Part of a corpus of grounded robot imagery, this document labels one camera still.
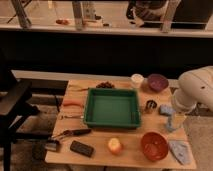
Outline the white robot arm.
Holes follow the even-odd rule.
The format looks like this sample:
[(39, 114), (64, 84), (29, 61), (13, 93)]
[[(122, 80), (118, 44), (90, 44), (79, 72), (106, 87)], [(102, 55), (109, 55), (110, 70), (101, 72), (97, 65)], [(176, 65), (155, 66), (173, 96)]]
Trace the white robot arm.
[(182, 73), (178, 78), (179, 88), (171, 97), (172, 107), (177, 112), (189, 113), (197, 103), (213, 111), (213, 66)]

